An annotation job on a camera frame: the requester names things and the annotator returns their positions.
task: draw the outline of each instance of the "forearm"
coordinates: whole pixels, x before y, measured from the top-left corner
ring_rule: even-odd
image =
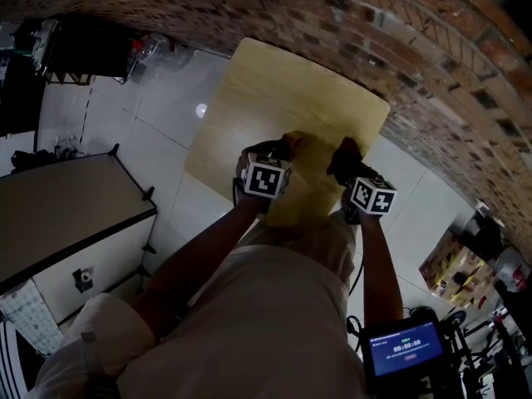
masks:
[[[156,272],[133,307],[162,337],[185,306],[254,222],[259,207],[243,202],[171,256]]]
[[[402,299],[392,257],[377,217],[361,216],[364,242],[364,324],[402,319]]]

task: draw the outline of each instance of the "small display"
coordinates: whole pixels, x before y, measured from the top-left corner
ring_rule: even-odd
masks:
[[[413,367],[443,353],[434,323],[369,339],[377,377]]]

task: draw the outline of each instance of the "cabinet door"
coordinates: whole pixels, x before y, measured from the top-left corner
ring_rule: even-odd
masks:
[[[142,220],[33,277],[57,323],[140,266],[154,220]]]

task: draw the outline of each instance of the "black and white fiducial marker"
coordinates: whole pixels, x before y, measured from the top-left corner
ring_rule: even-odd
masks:
[[[368,214],[387,214],[392,209],[397,191],[382,179],[357,177],[352,189],[351,202]]]
[[[275,200],[286,189],[292,172],[288,161],[250,153],[248,166],[242,170],[244,192]]]

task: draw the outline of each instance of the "white cabinet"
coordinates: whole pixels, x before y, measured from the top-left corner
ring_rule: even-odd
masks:
[[[0,178],[0,293],[156,213],[113,155]]]
[[[140,266],[154,220],[151,216],[133,224],[33,276],[57,323]],[[90,274],[86,278],[92,285],[86,291],[76,287],[77,270]]]

